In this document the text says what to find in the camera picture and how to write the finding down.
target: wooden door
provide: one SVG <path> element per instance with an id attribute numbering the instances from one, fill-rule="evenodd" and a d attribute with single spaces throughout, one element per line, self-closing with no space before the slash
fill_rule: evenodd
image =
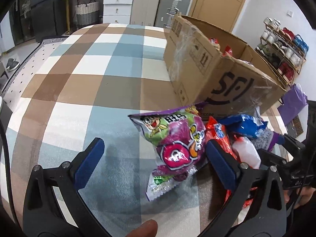
<path id="1" fill-rule="evenodd" d="M 197 0 L 192 17 L 232 31 L 244 0 Z"/>

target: wicker basket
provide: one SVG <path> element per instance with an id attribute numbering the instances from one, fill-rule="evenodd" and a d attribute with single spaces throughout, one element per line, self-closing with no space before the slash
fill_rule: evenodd
<path id="1" fill-rule="evenodd" d="M 91 1 L 87 4 L 76 5 L 77 22 L 80 27 L 99 23 L 99 2 Z"/>

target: door frame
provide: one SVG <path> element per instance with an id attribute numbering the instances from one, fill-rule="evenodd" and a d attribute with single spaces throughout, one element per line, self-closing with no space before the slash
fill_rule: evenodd
<path id="1" fill-rule="evenodd" d="M 193 15 L 193 12 L 194 12 L 194 10 L 195 10 L 195 6 L 196 6 L 196 4 L 197 4 L 197 1 L 198 1 L 198 0 L 192 0 L 192 4 L 191 4 L 190 10 L 189 10 L 189 14 L 188 14 L 190 17 L 192 17 L 192 15 Z M 235 26 L 235 24 L 236 24 L 236 21 L 237 21 L 237 19 L 238 19 L 238 17 L 239 17 L 239 14 L 240 14 L 242 8 L 244 7 L 244 3 L 245 3 L 245 0 L 242 0 L 241 6 L 240 6 L 240 8 L 239 8 L 239 10 L 238 10 L 238 13 L 237 13 L 235 19 L 234 19 L 233 25 L 232 25 L 232 27 L 231 27 L 230 30 L 229 30 L 230 32 L 233 30 L 233 28 L 234 28 L 234 26 Z"/>

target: light switch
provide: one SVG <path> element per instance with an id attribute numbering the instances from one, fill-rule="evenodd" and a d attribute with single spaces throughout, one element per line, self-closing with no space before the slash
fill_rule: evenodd
<path id="1" fill-rule="evenodd" d="M 293 11 L 288 11 L 287 15 L 290 16 L 290 17 L 293 17 Z"/>

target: blue gripper pad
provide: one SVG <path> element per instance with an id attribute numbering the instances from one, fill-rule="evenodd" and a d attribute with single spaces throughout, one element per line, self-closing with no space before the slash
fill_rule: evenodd
<path id="1" fill-rule="evenodd" d="M 210 141 L 208 141 L 206 144 L 206 156 L 215 169 L 224 188 L 226 190 L 234 191 L 236 189 L 235 172 L 231 169 L 226 160 Z"/>
<path id="2" fill-rule="evenodd" d="M 88 180 L 104 154 L 104 148 L 104 141 L 98 139 L 93 147 L 88 147 L 86 149 L 91 149 L 91 151 L 78 167 L 74 177 L 74 187 L 77 191 L 86 187 Z"/>

